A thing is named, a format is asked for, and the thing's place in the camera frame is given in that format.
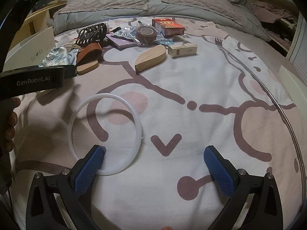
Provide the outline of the left hand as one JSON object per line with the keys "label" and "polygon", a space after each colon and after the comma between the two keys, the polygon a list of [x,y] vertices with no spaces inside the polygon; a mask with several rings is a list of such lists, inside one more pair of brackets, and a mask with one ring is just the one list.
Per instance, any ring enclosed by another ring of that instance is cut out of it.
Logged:
{"label": "left hand", "polygon": [[18,122],[18,115],[14,111],[15,108],[21,105],[21,100],[18,97],[9,99],[11,104],[14,106],[12,110],[10,110],[10,114],[6,115],[4,112],[4,101],[1,101],[1,119],[6,119],[6,122],[3,123],[4,128],[4,137],[5,137],[5,149],[8,152],[11,152],[15,147],[13,138],[15,137],[15,126]]}

